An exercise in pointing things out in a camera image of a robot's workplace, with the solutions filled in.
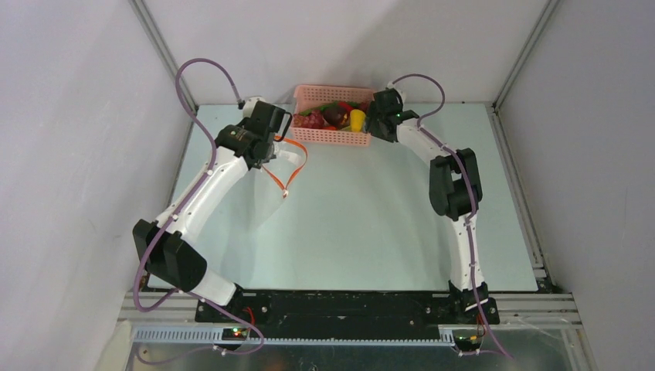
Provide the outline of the pink plastic basket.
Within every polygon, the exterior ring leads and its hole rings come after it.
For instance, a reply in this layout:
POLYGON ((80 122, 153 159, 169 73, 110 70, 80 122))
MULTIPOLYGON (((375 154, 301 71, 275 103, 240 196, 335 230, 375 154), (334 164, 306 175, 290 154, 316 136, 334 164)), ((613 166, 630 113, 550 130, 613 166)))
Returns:
POLYGON ((367 147, 372 136, 364 132, 366 111, 373 90, 362 87, 299 85, 291 124, 294 140, 326 145, 367 147))

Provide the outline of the clear zip bag orange zipper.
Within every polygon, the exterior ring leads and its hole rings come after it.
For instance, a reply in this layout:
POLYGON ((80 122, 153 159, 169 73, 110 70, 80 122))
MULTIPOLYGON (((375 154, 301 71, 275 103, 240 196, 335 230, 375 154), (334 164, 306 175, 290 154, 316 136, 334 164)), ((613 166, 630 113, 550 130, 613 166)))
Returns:
POLYGON ((283 139, 276 143, 272 157, 261 169, 253 171, 253 190, 248 202, 248 227, 254 231, 272 220, 290 198, 293 183, 303 171, 308 150, 299 141, 283 139))

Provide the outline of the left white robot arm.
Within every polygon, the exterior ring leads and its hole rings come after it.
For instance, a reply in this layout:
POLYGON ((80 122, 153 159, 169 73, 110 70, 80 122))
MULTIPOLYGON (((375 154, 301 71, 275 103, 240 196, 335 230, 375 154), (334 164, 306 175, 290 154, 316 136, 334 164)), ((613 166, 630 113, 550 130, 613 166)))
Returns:
POLYGON ((240 108, 238 124, 209 136, 209 158, 192 184, 154 221, 139 220, 133 228, 139 268, 215 303, 215 313, 226 322, 243 315, 244 301, 235 295, 239 286, 213 271, 194 245, 229 190, 250 170, 276 158, 283 140, 277 133, 285 132, 292 119, 291 113, 259 97, 240 108))

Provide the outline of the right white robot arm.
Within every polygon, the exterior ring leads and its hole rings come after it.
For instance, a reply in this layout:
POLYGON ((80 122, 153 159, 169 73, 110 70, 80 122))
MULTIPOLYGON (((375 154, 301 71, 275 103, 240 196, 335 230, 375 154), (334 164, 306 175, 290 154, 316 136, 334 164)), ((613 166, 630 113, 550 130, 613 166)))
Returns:
POLYGON ((429 202, 438 216, 449 220, 449 311, 460 323, 471 322, 488 301, 488 286, 478 260, 477 212, 483 197, 477 156, 470 148, 454 149, 406 110, 395 88, 373 93, 365 130, 373 137, 399 143, 423 160, 429 170, 429 202))

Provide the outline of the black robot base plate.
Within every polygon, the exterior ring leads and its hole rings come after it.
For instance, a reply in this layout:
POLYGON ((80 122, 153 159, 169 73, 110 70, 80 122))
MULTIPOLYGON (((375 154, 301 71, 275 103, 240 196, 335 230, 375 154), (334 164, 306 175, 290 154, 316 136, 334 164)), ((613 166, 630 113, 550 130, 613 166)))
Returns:
POLYGON ((227 312, 254 324, 264 335, 309 335, 362 339, 427 339, 440 326, 476 325, 485 314, 500 322, 493 298, 473 311, 457 313, 444 291, 243 290, 227 312))

